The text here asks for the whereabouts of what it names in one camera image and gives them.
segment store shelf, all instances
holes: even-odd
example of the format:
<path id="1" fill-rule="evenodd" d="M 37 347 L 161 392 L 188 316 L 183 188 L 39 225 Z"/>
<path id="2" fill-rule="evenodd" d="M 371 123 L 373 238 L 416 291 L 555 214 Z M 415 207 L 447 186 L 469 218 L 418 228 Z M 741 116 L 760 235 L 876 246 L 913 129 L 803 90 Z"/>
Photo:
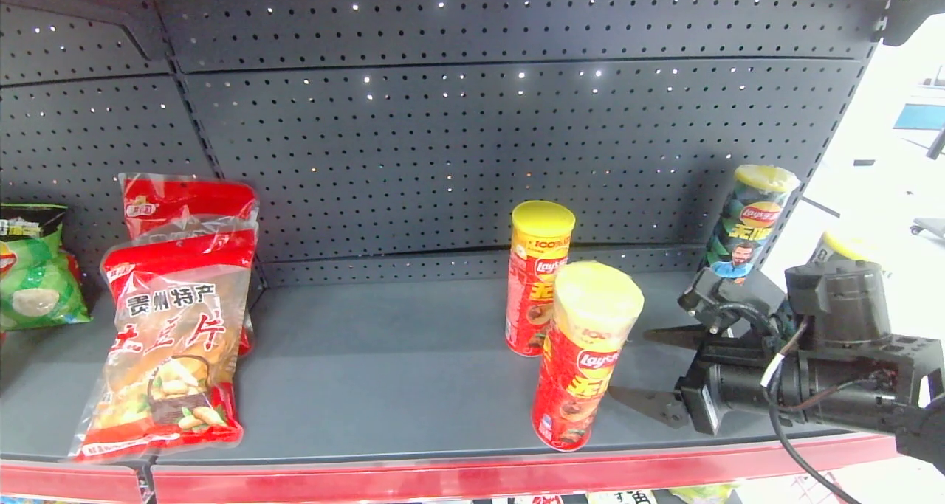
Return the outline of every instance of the store shelf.
<path id="1" fill-rule="evenodd" d="M 0 454 L 57 461 L 69 453 L 82 410 L 114 341 L 114 305 L 102 297 L 84 325 L 7 333 L 0 360 Z"/>
<path id="2" fill-rule="evenodd" d="M 80 502 L 139 502 L 128 466 L 57 463 L 69 452 L 114 339 L 104 297 L 85 325 L 7 333 L 0 359 L 0 489 L 3 495 Z"/>
<path id="3" fill-rule="evenodd" d="M 646 342 L 642 332 L 691 322 L 676 296 L 692 273 L 635 278 L 647 306 L 611 384 L 668 390 L 693 353 Z M 244 440 L 159 459 L 158 498 L 486 497 L 797 471 L 765 417 L 729 414 L 711 438 L 668 429 L 610 397 L 581 453 L 552 453 L 529 423 L 539 362 L 503 341 L 505 292 L 500 279 L 267 290 L 253 312 L 258 345 L 237 373 Z M 821 466 L 894 454 L 884 438 L 794 432 L 821 437 L 805 448 Z"/>

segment gray metal shelf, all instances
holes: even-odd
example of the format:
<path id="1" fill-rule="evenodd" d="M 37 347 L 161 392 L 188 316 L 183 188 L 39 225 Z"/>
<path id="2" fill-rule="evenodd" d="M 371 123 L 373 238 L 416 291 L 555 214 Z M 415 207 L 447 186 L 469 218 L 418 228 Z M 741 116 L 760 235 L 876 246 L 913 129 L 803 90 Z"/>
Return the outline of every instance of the gray metal shelf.
<path id="1" fill-rule="evenodd" d="M 611 384 L 668 390 L 692 352 L 642 339 L 688 325 L 692 272 L 640 273 L 647 306 Z M 537 359 L 506 348 L 506 282 L 482 279 L 270 289 L 240 364 L 240 446 L 159 464 L 318 463 L 549 452 L 529 414 Z M 766 418 L 730 414 L 717 438 L 672 430 L 606 398 L 585 452 L 770 441 Z"/>
<path id="2" fill-rule="evenodd" d="M 114 341 L 114 305 L 102 297 L 84 325 L 7 333 L 0 359 L 0 458 L 57 461 Z"/>

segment green chip bag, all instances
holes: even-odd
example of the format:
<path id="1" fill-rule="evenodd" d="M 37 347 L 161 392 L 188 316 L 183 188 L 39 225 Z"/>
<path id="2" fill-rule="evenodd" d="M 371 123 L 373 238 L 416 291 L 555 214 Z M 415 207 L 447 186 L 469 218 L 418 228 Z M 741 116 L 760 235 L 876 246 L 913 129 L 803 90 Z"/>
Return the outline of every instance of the green chip bag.
<path id="1" fill-rule="evenodd" d="M 71 255 L 60 249 L 65 211 L 0 204 L 0 331 L 88 322 Z"/>

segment red chip can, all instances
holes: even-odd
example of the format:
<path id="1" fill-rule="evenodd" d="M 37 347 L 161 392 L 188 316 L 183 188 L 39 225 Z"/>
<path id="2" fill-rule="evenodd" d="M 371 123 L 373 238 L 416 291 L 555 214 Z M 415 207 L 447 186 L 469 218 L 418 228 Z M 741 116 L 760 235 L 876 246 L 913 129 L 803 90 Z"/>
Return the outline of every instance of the red chip can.
<path id="1" fill-rule="evenodd" d="M 512 211 L 506 343 L 539 356 L 551 325 L 554 273 L 568 262 L 574 214 L 550 201 L 526 201 Z"/>
<path id="2" fill-rule="evenodd" d="M 594 261 L 561 266 L 554 280 L 554 320 L 544 340 L 532 426 L 556 450 L 591 437 L 597 406 L 644 306 L 633 279 Z"/>

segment green chip can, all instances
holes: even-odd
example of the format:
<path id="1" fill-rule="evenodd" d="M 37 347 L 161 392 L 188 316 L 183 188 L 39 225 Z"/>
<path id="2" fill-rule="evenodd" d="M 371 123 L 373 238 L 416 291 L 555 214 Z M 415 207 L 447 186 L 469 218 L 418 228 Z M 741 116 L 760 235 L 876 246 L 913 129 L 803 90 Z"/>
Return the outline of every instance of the green chip can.
<path id="1" fill-rule="evenodd" d="M 800 182 L 792 172 L 767 165 L 741 165 L 722 216 L 712 230 L 703 266 L 742 283 L 774 231 L 787 199 Z"/>

